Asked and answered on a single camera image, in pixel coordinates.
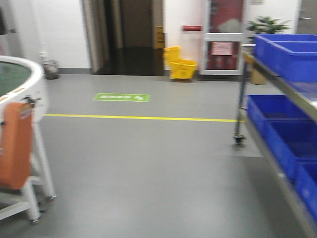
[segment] cart wheel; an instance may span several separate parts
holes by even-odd
[[[236,141],[236,145],[242,145],[243,141],[245,140],[245,137],[243,135],[235,135],[233,138]]]

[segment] yellow floor line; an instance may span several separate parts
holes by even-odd
[[[108,115],[81,115],[81,114],[45,114],[46,117],[61,118],[108,118],[108,119],[144,119],[144,120],[192,120],[192,121],[215,121],[236,122],[235,119],[210,119],[210,118],[167,118],[167,117],[139,117],[139,116],[108,116]]]

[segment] yellow mop bucket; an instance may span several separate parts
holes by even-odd
[[[179,55],[180,55],[180,47],[179,46],[164,48],[164,58],[165,58],[166,63],[169,66],[171,66],[170,63],[172,61],[180,60]]]
[[[191,79],[194,75],[197,63],[193,60],[184,60],[179,57],[180,47],[164,48],[164,58],[171,67],[171,79]]]
[[[197,63],[193,60],[178,60],[170,63],[171,79],[191,79],[197,67]]]

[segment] caster wheel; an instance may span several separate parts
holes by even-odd
[[[243,141],[245,140],[245,137],[243,135],[240,136],[234,136],[233,137],[236,141],[236,145],[242,145]]]
[[[57,195],[54,195],[54,196],[50,196],[50,197],[47,197],[47,200],[52,202],[55,200],[55,198],[57,197]]]
[[[39,222],[40,222],[39,219],[31,220],[31,224],[32,224],[32,225],[37,225]]]

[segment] stand wheel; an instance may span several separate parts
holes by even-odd
[[[55,200],[56,197],[57,197],[57,195],[53,195],[53,196],[47,197],[47,200],[52,202]]]
[[[31,220],[31,224],[32,224],[32,225],[37,225],[39,222],[40,222],[39,219]]]

